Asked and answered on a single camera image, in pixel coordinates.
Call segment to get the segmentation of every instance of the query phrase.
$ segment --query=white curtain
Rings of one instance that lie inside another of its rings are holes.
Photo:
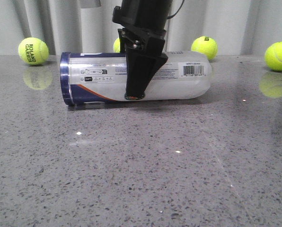
[[[0,54],[17,54],[26,37],[47,43],[50,54],[112,52],[121,26],[112,22],[121,0],[0,0]],[[171,14],[181,0],[173,0]],[[282,41],[282,0],[185,0],[166,24],[165,50],[190,50],[207,35],[218,54],[262,55]]]

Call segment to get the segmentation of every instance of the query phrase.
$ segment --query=yellow tennis ball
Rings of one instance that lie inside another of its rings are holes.
[[[18,54],[20,58],[30,65],[41,65],[49,55],[48,47],[40,39],[29,37],[19,44]]]
[[[282,42],[274,43],[268,47],[264,59],[269,68],[274,71],[282,71]]]
[[[259,89],[266,97],[282,97],[282,73],[265,73],[259,82]]]
[[[194,40],[191,51],[197,51],[207,56],[208,60],[213,59],[218,52],[216,41],[208,36],[201,36]]]
[[[114,52],[120,53],[120,38],[114,41]]]

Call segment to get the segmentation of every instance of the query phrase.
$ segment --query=speckled gray surface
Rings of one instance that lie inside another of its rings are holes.
[[[0,226],[282,227],[282,97],[259,90],[282,73],[262,58],[218,56],[196,99],[96,109],[64,104],[58,61],[0,56]]]

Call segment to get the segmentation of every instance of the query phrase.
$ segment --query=cable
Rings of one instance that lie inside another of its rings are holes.
[[[171,16],[168,16],[167,17],[167,19],[171,19],[171,18],[173,18],[178,12],[179,12],[179,10],[181,9],[181,7],[183,6],[183,4],[184,4],[184,1],[185,0],[182,0],[182,2],[181,2],[181,6],[179,7],[179,9],[177,10],[177,12],[175,13],[175,14],[173,14],[173,15],[171,15]]]

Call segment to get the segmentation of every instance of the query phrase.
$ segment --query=orange stripe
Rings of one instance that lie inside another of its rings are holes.
[[[98,97],[100,97],[100,98],[104,98],[104,99],[107,99],[107,100],[110,100],[110,101],[115,101],[114,99],[104,97],[104,96],[102,96],[102,95],[100,95],[100,94],[98,94],[98,93],[92,91],[91,89],[88,89],[87,87],[83,86],[82,84],[77,84],[77,85],[78,85],[80,88],[82,88],[82,89],[84,89],[84,90],[86,90],[86,91],[88,91],[88,92],[90,92],[90,93],[92,93],[92,94],[94,94],[94,95],[96,95],[96,96],[98,96]]]

